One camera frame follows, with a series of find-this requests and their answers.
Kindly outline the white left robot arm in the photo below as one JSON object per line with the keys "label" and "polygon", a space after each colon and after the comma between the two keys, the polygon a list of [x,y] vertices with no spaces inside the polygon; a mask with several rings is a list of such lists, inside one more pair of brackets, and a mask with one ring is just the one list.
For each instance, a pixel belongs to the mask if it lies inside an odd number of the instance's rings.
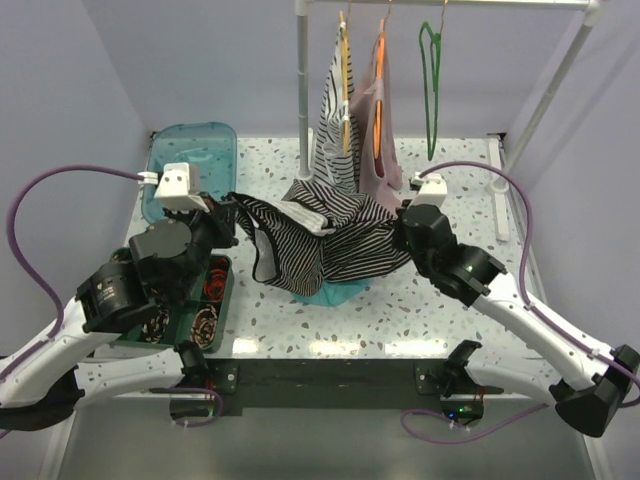
{"label": "white left robot arm", "polygon": [[236,205],[207,194],[200,208],[167,211],[132,236],[122,259],[103,264],[41,333],[1,361],[1,430],[38,431],[97,400],[133,391],[202,395],[222,413],[223,399],[207,388],[210,369],[198,346],[183,340],[148,356],[89,363],[98,347],[186,306],[215,249],[237,245]]}

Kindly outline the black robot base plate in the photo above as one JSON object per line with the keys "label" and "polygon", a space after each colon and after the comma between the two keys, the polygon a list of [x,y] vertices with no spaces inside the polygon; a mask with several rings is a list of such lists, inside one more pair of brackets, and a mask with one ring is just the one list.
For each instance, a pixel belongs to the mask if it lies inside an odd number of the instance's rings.
{"label": "black robot base plate", "polygon": [[482,388],[443,359],[209,359],[209,372],[184,379],[181,396],[195,389],[222,397],[222,414],[246,409],[439,408],[453,395]]}

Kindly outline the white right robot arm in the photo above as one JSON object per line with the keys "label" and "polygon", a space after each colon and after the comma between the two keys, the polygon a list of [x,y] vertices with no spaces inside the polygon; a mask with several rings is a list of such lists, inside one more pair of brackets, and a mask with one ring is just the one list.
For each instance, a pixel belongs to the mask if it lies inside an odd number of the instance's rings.
{"label": "white right robot arm", "polygon": [[542,380],[508,367],[483,366],[471,358],[478,344],[465,341],[445,369],[452,390],[466,393],[478,385],[526,395],[552,406],[574,430],[603,436],[637,379],[638,351],[595,339],[529,295],[499,260],[459,242],[448,217],[435,205],[404,201],[395,236],[437,291],[498,322],[558,374]]}

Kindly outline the green hanger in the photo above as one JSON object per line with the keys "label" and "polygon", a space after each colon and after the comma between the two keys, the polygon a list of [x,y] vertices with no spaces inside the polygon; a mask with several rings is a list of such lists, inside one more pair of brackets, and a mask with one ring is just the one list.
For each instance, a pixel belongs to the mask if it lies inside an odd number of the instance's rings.
{"label": "green hanger", "polygon": [[435,157],[439,130],[440,71],[442,59],[442,35],[448,1],[442,1],[439,28],[435,30],[424,21],[419,30],[419,50],[423,81],[425,134],[427,158]]}

